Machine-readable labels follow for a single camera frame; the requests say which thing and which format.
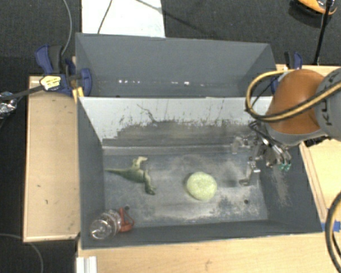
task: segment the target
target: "blue clamp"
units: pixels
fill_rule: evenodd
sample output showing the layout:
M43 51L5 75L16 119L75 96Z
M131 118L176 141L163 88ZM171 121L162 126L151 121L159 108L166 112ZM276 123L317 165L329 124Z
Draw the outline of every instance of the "blue clamp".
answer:
M35 60L40 66L44 74L57 75L61 78L61 87L56 89L56 92L72 96L73 87L70 82L77 81L77 86L81 86L84 90L84 95L88 96L92 88L92 78L90 70L87 68L81 69L80 74L76 75L76 67L73 62L66 59L66 74L61 71L61 49L60 45L49 46L47 44L41 46L35 51Z
M285 62L288 69L302 69L303 61L302 56L298 52L285 52ZM279 84L278 78L271 78L271 90L272 94L275 93Z
M322 226L322 230L325 231L326 223L325 222L321 222L321 226ZM340 221L335 221L334 222L334 226L333 226L332 231L334 231L336 233L339 233L341 231L341 222Z

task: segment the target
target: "blue tape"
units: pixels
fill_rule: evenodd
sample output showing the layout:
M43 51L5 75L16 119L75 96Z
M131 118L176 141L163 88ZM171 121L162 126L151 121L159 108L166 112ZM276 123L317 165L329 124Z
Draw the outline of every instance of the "blue tape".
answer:
M325 222L321 222L321 226L322 226L322 230L325 231L326 223ZM341 222L340 221L335 221L334 222L333 231L336 232L336 233L339 233L341 231Z

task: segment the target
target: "yellow-green ball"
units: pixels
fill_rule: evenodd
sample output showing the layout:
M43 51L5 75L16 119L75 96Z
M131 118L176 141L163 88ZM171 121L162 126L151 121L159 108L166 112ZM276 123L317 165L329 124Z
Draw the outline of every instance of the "yellow-green ball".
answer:
M194 198L207 201L215 196L217 183L211 175L196 172L188 178L186 187Z

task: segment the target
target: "bin floor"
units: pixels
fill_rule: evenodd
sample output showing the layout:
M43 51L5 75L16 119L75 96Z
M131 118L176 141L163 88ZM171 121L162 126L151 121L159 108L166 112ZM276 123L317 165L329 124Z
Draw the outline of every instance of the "bin floor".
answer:
M230 152L200 152L183 154L182 149L171 155L138 155L148 158L142 169L148 170L156 194L145 192L144 183L127 180L111 172L104 172L105 207L119 209L129 206L129 215L136 227L207 224L266 220L265 205L260 180L241 186L245 177L249 151L236 155ZM106 168L128 168L138 156L106 155ZM209 201L200 201L188 194L185 183L195 172L202 171L214 177L218 189Z

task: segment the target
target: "yellow cable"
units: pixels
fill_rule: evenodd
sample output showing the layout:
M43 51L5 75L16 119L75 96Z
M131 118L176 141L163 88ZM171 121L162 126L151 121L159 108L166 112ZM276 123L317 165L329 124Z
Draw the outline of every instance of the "yellow cable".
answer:
M263 80L264 78L268 77L268 76L273 76L273 75L277 75L277 74L281 74L284 73L286 71L271 71L271 72L267 72L264 73L262 75L257 76L249 85L248 89L247 89L247 93L246 93L246 105L248 108L248 112L252 113L256 116L262 116L260 114L258 114L257 112L255 112L255 110L252 108L250 99L251 99L251 90L252 88L261 80ZM285 119L287 117L291 117L294 116L296 114L298 114L299 112L310 108L311 106L313 106L314 104L318 103L319 101L325 99L326 97L328 97L331 93L336 92L337 90L341 89L341 82L339 82L338 84L336 84L335 86L333 86L332 88L328 88L326 89L325 92L323 92L322 94L320 94L319 96L317 96L315 99L311 100L310 102L307 102L299 107L295 107L293 108L293 110L287 111L283 114L280 115L274 115L270 114L267 115L268 117L266 118L261 118L262 121L266 121L266 122L272 122L272 121L279 121L282 119Z

